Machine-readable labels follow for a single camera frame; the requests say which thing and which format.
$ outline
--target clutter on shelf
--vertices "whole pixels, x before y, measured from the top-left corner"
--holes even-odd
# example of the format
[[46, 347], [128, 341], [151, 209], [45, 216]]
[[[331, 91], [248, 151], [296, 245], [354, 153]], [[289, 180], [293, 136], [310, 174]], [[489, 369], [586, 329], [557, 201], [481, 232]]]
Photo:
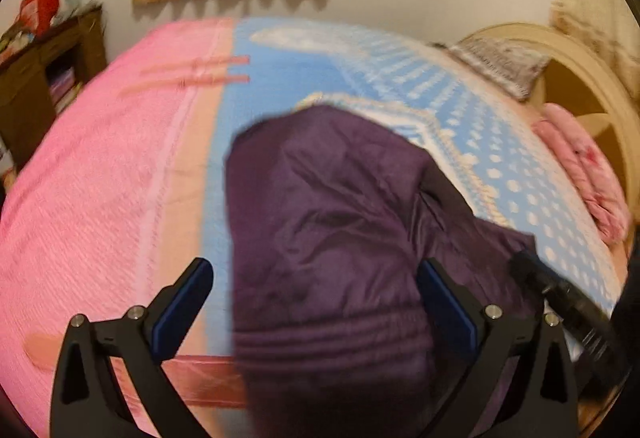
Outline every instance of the clutter on shelf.
[[49, 84], [51, 100], [57, 104], [76, 83], [76, 72], [74, 68], [68, 68], [56, 76]]
[[45, 34], [50, 27], [98, 6], [95, 1], [83, 6], [82, 0], [22, 0], [15, 23], [0, 37], [0, 64]]

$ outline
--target wooden headboard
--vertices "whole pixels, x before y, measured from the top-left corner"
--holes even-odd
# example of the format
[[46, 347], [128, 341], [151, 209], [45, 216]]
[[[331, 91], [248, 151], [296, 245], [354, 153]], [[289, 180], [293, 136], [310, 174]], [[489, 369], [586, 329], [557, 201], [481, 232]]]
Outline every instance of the wooden headboard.
[[470, 37], [516, 40], [552, 57], [529, 103], [555, 102], [577, 117], [611, 162], [640, 222], [640, 117], [609, 66], [578, 40], [538, 24], [499, 24]]

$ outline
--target folded blanket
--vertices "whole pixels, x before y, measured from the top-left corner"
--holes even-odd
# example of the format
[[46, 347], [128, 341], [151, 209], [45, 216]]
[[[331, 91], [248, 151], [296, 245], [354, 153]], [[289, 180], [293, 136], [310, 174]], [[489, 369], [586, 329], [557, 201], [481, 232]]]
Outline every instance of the folded blanket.
[[345, 111], [314, 106], [239, 135], [226, 201], [234, 360], [260, 438], [418, 436], [465, 367], [422, 308], [425, 258], [481, 303], [542, 308], [508, 270], [533, 236], [476, 219], [428, 152]]
[[543, 106], [545, 119], [532, 125], [574, 182], [607, 244], [624, 241], [631, 213], [607, 157], [580, 123], [555, 103]]

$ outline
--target metal screw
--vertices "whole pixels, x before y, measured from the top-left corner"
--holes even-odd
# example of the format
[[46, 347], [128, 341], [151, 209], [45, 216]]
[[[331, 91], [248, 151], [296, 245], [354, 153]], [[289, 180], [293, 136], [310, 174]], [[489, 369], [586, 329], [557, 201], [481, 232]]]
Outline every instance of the metal screw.
[[140, 319], [142, 317], [142, 315], [144, 315], [144, 314], [145, 314], [145, 307], [144, 306], [133, 306], [133, 307], [129, 308], [129, 310], [127, 311], [127, 317], [129, 319], [133, 319], [135, 321]]
[[74, 315], [73, 317], [71, 317], [70, 324], [74, 328], [79, 328], [80, 326], [82, 326], [82, 323], [84, 323], [84, 315], [82, 315], [82, 313], [78, 313], [78, 315]]
[[487, 306], [484, 309], [484, 314], [487, 317], [489, 317], [490, 319], [493, 319], [495, 321], [495, 320], [499, 319], [500, 317], [502, 317], [504, 312], [502, 311], [502, 308], [500, 308], [498, 305], [489, 304], [489, 306]]
[[555, 313], [546, 313], [545, 323], [547, 323], [552, 328], [555, 328], [560, 324], [560, 317], [558, 317]]

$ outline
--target red bag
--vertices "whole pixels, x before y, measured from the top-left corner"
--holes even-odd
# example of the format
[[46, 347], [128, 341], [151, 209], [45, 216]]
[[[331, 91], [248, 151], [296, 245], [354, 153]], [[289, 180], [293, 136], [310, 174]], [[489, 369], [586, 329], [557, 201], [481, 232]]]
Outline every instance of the red bag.
[[58, 13], [60, 0], [22, 0], [18, 18], [37, 36], [49, 29]]

